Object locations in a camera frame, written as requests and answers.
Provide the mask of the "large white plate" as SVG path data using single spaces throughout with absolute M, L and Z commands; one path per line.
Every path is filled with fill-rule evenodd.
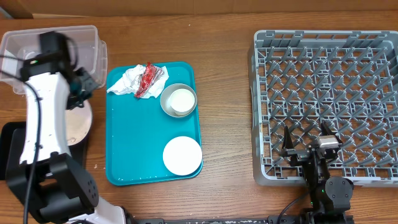
M 73 146 L 84 140 L 90 132 L 93 122 L 93 112 L 88 100 L 83 107 L 65 111 L 66 137 L 68 146 Z

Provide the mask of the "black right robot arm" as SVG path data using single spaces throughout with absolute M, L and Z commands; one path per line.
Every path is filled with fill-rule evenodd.
M 346 214 L 351 208 L 354 183 L 344 177 L 332 176 L 328 169 L 329 163 L 337 160 L 343 142 L 325 122 L 320 127 L 322 134 L 301 150 L 294 147 L 289 128 L 284 128 L 281 156 L 288 157 L 292 167 L 302 167 L 308 192 L 290 202 L 277 217 L 277 223 L 354 223 L 354 218 Z M 310 208 L 302 209 L 294 217 L 284 215 L 306 196 L 310 197 Z

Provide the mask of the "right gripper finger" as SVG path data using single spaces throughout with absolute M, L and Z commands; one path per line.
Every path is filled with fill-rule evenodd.
M 320 129 L 322 132 L 322 136 L 331 136 L 331 135 L 334 136 L 336 134 L 329 128 L 329 125 L 326 123 L 326 121 L 322 121 L 320 123 Z
M 282 144 L 282 148 L 283 148 L 283 150 L 293 149 L 294 148 L 294 145 L 293 145 L 293 142 L 292 142 L 292 138 L 291 138 L 288 126 L 284 127 L 284 141 L 283 141 L 283 144 Z

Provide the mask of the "red snack wrapper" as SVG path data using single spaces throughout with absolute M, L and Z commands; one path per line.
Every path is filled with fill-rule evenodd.
M 149 91 L 153 84 L 163 76 L 164 71 L 148 62 L 144 74 L 141 76 L 139 88 L 135 93 L 136 98 L 143 98 L 144 95 Z

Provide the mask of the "white napkin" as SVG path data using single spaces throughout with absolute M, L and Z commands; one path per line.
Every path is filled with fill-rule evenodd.
M 165 83 L 169 79 L 166 66 L 158 67 L 151 65 L 151 67 L 155 68 L 154 79 L 148 86 L 148 89 L 143 91 L 138 98 L 157 98 L 163 92 Z M 137 65 L 134 68 L 127 69 L 122 74 L 122 77 L 107 89 L 107 92 L 114 93 L 115 95 L 136 94 L 141 87 L 142 78 L 147 71 L 149 70 L 143 65 Z

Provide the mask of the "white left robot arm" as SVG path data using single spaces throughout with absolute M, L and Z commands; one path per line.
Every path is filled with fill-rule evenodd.
M 71 58 L 72 39 L 59 32 L 39 35 L 40 51 L 23 60 L 17 80 L 27 100 L 25 143 L 19 165 L 6 175 L 24 205 L 23 222 L 134 223 L 125 208 L 100 197 L 93 176 L 72 158 L 66 110 L 82 108 L 98 84 Z

